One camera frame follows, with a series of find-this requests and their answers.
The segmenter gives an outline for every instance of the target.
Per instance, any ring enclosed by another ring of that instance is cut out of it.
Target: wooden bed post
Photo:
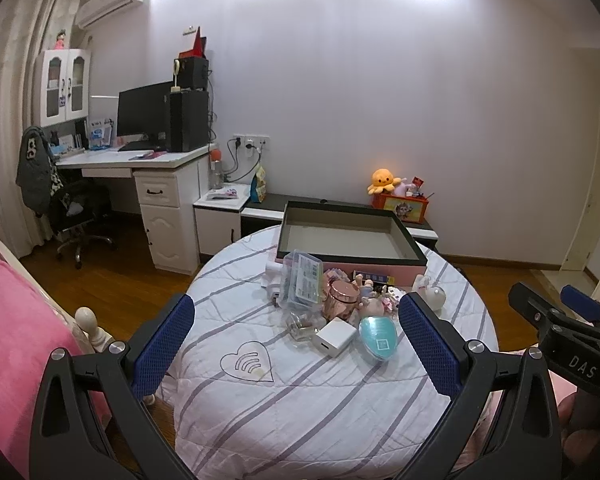
[[[86,333],[93,349],[100,353],[107,349],[114,338],[98,326],[98,320],[88,306],[82,306],[75,311],[75,322]]]

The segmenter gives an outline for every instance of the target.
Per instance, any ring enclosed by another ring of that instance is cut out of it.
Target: white cabinet
[[[194,204],[198,249],[200,254],[212,256],[242,238],[240,232],[240,211],[249,201],[249,184],[225,184],[236,190],[235,198],[213,198],[216,190],[203,192]]]
[[[80,119],[89,113],[89,68],[91,53],[72,48],[67,63],[66,120]]]
[[[45,50],[36,59],[34,123],[41,128],[89,113],[91,53],[77,48]]]
[[[157,269],[193,274],[198,268],[193,203],[200,198],[199,165],[208,167],[208,156],[175,171],[134,172],[142,223]]]
[[[198,249],[201,254],[217,254],[240,238],[240,213],[196,208]]]
[[[140,211],[154,265],[168,269],[188,269],[190,265],[180,209],[141,204]]]

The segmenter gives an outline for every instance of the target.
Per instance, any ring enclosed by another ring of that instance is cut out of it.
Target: white charger
[[[357,330],[339,317],[315,333],[312,341],[323,352],[337,357],[356,335]]]

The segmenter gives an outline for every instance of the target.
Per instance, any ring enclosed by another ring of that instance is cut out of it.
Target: gray jacket
[[[37,126],[30,126],[22,134],[16,184],[24,205],[37,215],[47,212],[51,197],[62,188],[45,134]]]

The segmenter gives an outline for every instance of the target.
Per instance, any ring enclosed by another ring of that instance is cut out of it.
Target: metal screw
[[[51,352],[51,358],[54,361],[59,361],[64,357],[64,348],[56,348],[53,352]]]
[[[529,347],[528,352],[533,359],[542,359],[542,351],[538,347],[531,346]]]
[[[482,341],[478,341],[477,339],[469,341],[466,346],[474,354],[481,354],[484,352],[484,343]]]
[[[112,354],[120,354],[124,352],[126,345],[122,341],[114,341],[109,345],[109,352]]]

